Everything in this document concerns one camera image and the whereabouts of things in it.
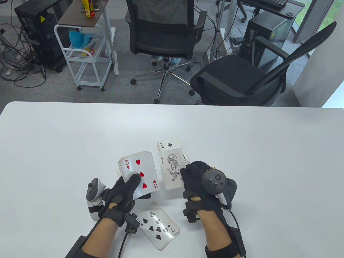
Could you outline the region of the person's right hand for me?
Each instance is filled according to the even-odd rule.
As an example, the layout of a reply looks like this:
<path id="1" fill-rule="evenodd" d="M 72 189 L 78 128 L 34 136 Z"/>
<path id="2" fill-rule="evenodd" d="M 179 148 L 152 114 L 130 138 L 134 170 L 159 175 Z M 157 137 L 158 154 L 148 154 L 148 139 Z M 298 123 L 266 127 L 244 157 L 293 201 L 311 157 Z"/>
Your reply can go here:
<path id="1" fill-rule="evenodd" d="M 214 211 L 221 223 L 226 225 L 219 199 L 208 193 L 201 184 L 203 174 L 210 169 L 211 167 L 205 162 L 195 161 L 180 170 L 185 189 L 183 198 L 188 200 L 183 214 L 189 223 L 195 223 L 200 220 L 196 218 L 197 211 Z"/>

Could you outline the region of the person's left hand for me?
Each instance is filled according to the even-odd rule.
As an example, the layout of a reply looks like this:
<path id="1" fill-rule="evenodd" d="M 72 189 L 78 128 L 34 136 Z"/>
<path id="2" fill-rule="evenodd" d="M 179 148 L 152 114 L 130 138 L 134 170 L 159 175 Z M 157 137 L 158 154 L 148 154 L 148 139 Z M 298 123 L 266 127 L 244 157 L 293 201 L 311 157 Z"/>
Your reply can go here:
<path id="1" fill-rule="evenodd" d="M 104 208 L 98 213 L 99 218 L 113 220 L 119 227 L 125 223 L 124 215 L 134 207 L 134 192 L 141 182 L 140 174 L 132 174 L 127 182 L 120 177 L 112 188 L 104 191 Z"/>

